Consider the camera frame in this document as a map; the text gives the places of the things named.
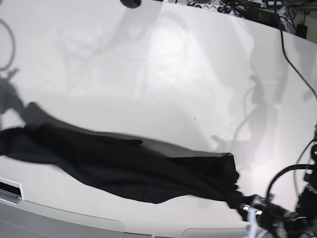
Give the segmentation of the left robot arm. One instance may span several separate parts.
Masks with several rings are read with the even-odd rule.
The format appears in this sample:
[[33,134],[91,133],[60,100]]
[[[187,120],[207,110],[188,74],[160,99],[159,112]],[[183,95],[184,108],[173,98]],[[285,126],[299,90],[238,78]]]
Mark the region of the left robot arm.
[[[300,164],[302,156],[310,148],[309,159],[317,160],[317,132],[314,132],[313,139],[307,144],[294,165],[288,166],[278,172],[270,181],[265,197],[258,195],[245,197],[240,209],[247,213],[247,221],[251,224],[248,237],[254,238],[257,227],[263,228],[274,238],[279,238],[278,229],[282,227],[288,238],[315,238],[317,236],[317,165],[316,163]],[[304,181],[307,183],[302,193],[298,190],[296,173],[293,174],[293,182],[298,201],[295,211],[291,212],[272,203],[273,197],[270,193],[274,183],[282,175],[289,171],[311,170],[312,173],[304,174]]]

